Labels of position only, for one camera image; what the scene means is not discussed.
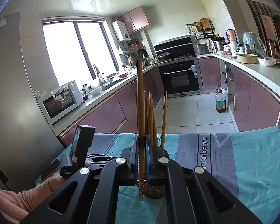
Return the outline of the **pink sleeved forearm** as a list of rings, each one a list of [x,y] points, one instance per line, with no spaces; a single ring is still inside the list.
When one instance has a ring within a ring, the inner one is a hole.
[[[13,192],[0,189],[0,213],[8,223],[20,223],[32,210],[53,193],[51,178],[33,189]]]

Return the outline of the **person's left hand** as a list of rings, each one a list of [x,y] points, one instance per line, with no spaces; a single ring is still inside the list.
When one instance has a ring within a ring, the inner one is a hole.
[[[63,185],[67,181],[66,178],[60,176],[60,174],[56,174],[54,176],[51,176],[48,179],[48,184],[52,192],[54,192],[56,189],[58,189],[61,185]]]

